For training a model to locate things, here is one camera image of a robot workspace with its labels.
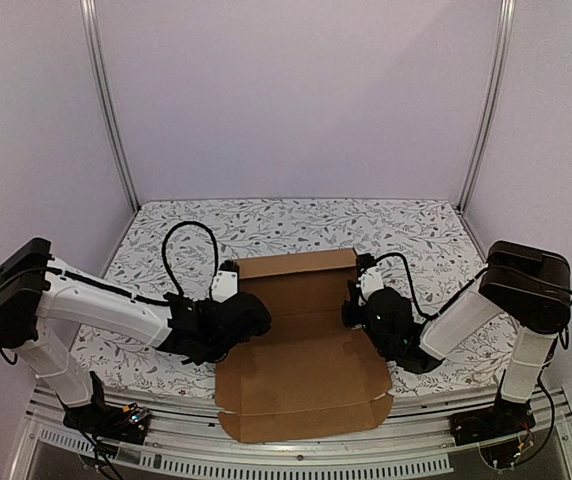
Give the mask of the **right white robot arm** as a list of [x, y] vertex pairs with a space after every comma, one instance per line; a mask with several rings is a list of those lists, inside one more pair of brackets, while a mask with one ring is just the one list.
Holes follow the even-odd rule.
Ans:
[[361, 328], [376, 352], [403, 370], [424, 374], [437, 369], [463, 341], [500, 314], [519, 325], [499, 400], [483, 415], [483, 427], [503, 436], [522, 417], [558, 340], [568, 339], [571, 268], [560, 254], [497, 241], [487, 261], [435, 313], [421, 310], [415, 292], [403, 296], [385, 286], [382, 257], [358, 256], [357, 278], [348, 281], [342, 321]]

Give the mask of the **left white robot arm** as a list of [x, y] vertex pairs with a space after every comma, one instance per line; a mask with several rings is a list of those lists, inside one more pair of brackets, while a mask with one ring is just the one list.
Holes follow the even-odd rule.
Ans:
[[114, 412], [97, 397], [102, 389], [51, 330], [61, 320], [111, 331], [185, 362], [216, 363], [240, 343], [267, 333], [271, 316], [255, 295], [239, 289], [231, 264], [218, 270], [213, 293], [193, 301], [184, 294], [146, 297], [79, 271], [33, 238], [0, 265], [0, 349], [23, 359], [94, 434], [114, 426]]

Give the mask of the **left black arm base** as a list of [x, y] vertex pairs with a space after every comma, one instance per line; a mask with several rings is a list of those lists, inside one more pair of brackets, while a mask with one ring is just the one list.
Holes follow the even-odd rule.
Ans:
[[62, 404], [66, 427], [93, 438], [108, 438], [135, 445], [143, 445], [148, 433], [151, 412], [137, 403], [121, 407], [106, 403], [102, 381], [95, 372], [89, 372], [92, 395], [82, 406]]

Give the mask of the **brown cardboard box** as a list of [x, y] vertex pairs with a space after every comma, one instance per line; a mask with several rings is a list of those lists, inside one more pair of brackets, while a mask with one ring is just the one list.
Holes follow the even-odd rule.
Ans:
[[347, 248], [239, 260], [240, 289], [262, 301], [271, 327], [215, 367], [218, 419], [231, 438], [322, 438], [371, 430], [388, 416], [387, 364], [342, 322], [356, 259]]

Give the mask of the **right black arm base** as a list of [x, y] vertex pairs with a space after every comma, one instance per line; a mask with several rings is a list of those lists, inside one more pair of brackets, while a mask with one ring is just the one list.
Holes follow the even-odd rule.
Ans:
[[514, 403], [497, 396], [491, 406], [451, 415], [449, 431], [457, 446], [527, 431], [536, 422], [530, 402]]

